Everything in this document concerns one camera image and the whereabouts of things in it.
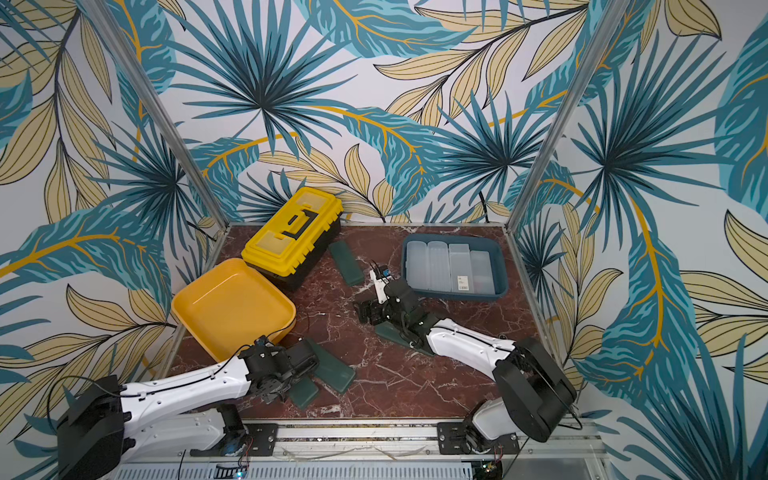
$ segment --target green foam pad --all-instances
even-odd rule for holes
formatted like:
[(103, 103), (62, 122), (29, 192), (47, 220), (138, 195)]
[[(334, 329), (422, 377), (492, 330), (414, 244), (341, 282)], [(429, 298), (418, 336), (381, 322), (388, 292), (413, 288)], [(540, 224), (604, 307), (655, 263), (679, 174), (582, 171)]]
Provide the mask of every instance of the green foam pad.
[(333, 242), (328, 246), (328, 250), (347, 285), (359, 285), (366, 279), (346, 242)]
[(291, 402), (299, 409), (306, 410), (306, 407), (310, 406), (310, 403), (320, 394), (320, 389), (317, 388), (315, 382), (310, 380), (309, 377), (304, 377), (288, 390), (288, 397)]
[(342, 363), (341, 360), (331, 355), (322, 346), (314, 343), (312, 339), (305, 340), (310, 344), (315, 355), (317, 355), (319, 363), (313, 375), (323, 380), (338, 393), (346, 392), (355, 379), (355, 370)]
[[(397, 343), (398, 345), (402, 345), (407, 349), (411, 349), (411, 347), (408, 345), (408, 342), (403, 340), (400, 337), (400, 331), (395, 328), (394, 325), (392, 325), (389, 322), (380, 323), (379, 325), (373, 327), (373, 331), (376, 332), (376, 335), (382, 337), (384, 340), (389, 340), (390, 342)], [(428, 352), (426, 350), (422, 349), (413, 349), (416, 352), (423, 353), (427, 356), (435, 356), (434, 353)]]

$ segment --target black cable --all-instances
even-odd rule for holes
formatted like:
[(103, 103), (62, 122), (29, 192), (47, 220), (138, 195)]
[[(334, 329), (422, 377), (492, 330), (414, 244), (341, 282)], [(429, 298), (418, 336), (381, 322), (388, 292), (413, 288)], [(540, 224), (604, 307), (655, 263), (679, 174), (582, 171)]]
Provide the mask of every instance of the black cable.
[[(246, 344), (246, 345), (242, 345), (242, 346), (238, 347), (237, 350), (235, 350), (235, 353), (233, 353), (232, 356), (221, 367), (219, 367), (219, 369), (216, 372), (214, 372), (212, 376), (216, 376), (221, 370), (224, 369), (224, 367), (227, 366), (227, 364), (229, 362), (232, 361), (233, 358), (235, 358), (235, 355), (237, 355), (242, 348), (245, 348), (245, 347), (248, 347), (248, 346), (250, 346), (250, 344)], [(164, 389), (153, 390), (152, 392), (147, 392), (147, 395), (149, 396), (149, 395), (154, 395), (155, 393), (166, 392), (168, 390), (180, 389), (181, 387), (184, 387), (184, 386), (190, 386), (190, 385), (193, 385), (195, 383), (202, 382), (202, 381), (204, 381), (204, 380), (206, 380), (208, 378), (209, 377), (204, 377), (202, 379), (193, 380), (192, 382), (187, 382), (187, 383), (184, 383), (182, 385), (169, 386), (169, 387), (164, 388)], [(58, 385), (62, 380), (65, 380), (65, 379), (87, 380), (91, 384), (96, 385), (101, 391), (103, 391), (107, 395), (113, 396), (113, 397), (118, 398), (118, 399), (135, 399), (135, 398), (141, 397), (141, 394), (119, 395), (117, 393), (110, 392), (109, 390), (107, 390), (103, 386), (101, 386), (98, 383), (96, 383), (96, 380), (90, 379), (87, 376), (80, 376), (80, 375), (66, 375), (66, 376), (62, 376), (60, 379), (56, 379), (56, 381), (53, 382), (53, 385), (51, 385), (51, 389), (48, 390), (48, 397), (47, 397), (47, 399), (45, 401), (45, 414), (48, 417), (48, 426), (50, 426), (51, 430), (53, 430), (53, 431), (56, 431), (56, 428), (53, 426), (53, 421), (51, 421), (51, 394), (56, 390), (56, 385)]]
[(281, 329), (279, 329), (279, 330), (275, 330), (274, 332), (270, 333), (269, 335), (267, 335), (267, 336), (266, 336), (266, 337), (267, 337), (267, 339), (269, 339), (269, 338), (270, 338), (272, 335), (274, 335), (275, 333), (280, 333), (280, 332), (282, 332), (283, 330), (285, 330), (286, 328), (289, 328), (289, 327), (293, 326), (293, 324), (294, 324), (294, 323), (296, 323), (296, 316), (295, 316), (295, 315), (293, 316), (293, 320), (291, 320), (291, 321), (290, 321), (290, 323), (289, 323), (288, 325), (285, 325), (283, 328), (281, 328)]
[(181, 464), (184, 463), (184, 456), (186, 454), (186, 450), (184, 450), (184, 453), (181, 454), (181, 460), (179, 461), (179, 472), (176, 474), (176, 480), (181, 480)]
[(505, 478), (507, 478), (507, 475), (509, 475), (509, 472), (511, 472), (511, 471), (512, 471), (512, 466), (513, 466), (513, 465), (515, 464), (515, 462), (518, 460), (518, 457), (520, 456), (520, 452), (522, 452), (522, 451), (523, 451), (523, 449), (525, 448), (525, 444), (526, 444), (526, 443), (528, 443), (528, 440), (530, 440), (530, 439), (531, 439), (531, 437), (528, 437), (528, 438), (526, 438), (526, 439), (525, 439), (525, 442), (523, 442), (523, 445), (522, 445), (522, 447), (520, 447), (520, 449), (518, 450), (518, 453), (515, 455), (515, 457), (512, 459), (512, 462), (511, 462), (511, 463), (509, 464), (509, 466), (507, 467), (507, 472), (506, 472), (506, 473), (505, 473), (505, 474), (502, 476), (502, 480), (504, 480)]

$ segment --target yellow toolbox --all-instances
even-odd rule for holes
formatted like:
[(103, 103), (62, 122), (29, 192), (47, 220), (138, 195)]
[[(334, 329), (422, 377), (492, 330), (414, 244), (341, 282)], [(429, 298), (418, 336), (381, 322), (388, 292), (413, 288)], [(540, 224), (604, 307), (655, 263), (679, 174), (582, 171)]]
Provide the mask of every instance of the yellow toolbox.
[(243, 260), (292, 292), (338, 234), (343, 210), (332, 194), (302, 187), (246, 243)]

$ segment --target wallpaper wall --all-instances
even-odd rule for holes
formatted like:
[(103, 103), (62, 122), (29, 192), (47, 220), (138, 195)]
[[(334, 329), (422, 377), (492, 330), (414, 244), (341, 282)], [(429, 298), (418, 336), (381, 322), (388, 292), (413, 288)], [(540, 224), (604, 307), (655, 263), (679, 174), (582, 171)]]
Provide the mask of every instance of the wallpaper wall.
[(617, 38), (516, 235), (552, 350), (618, 478), (768, 478), (768, 4)]
[[(158, 2), (109, 2), (170, 37)], [(173, 53), (134, 45), (161, 91)], [(76, 2), (2, 0), (0, 51), (0, 477), (53, 478), (48, 402), (88, 387), (68, 376), (156, 373), (215, 229)]]

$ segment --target black mounting plate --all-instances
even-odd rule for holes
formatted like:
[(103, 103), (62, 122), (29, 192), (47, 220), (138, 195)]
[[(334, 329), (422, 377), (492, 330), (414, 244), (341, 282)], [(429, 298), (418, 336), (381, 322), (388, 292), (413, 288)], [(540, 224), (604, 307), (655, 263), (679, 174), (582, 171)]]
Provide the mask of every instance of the black mounting plate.
[(271, 457), (277, 440), (276, 423), (246, 423), (248, 435), (253, 437), (253, 444), (246, 454), (250, 457)]
[[(456, 422), (440, 422), (437, 424), (437, 439), (440, 455), (470, 455), (473, 454), (467, 443), (467, 426), (462, 420)], [(516, 434), (502, 435), (483, 445), (491, 455), (494, 449), (502, 448), (505, 455), (515, 455), (520, 452), (520, 443)]]

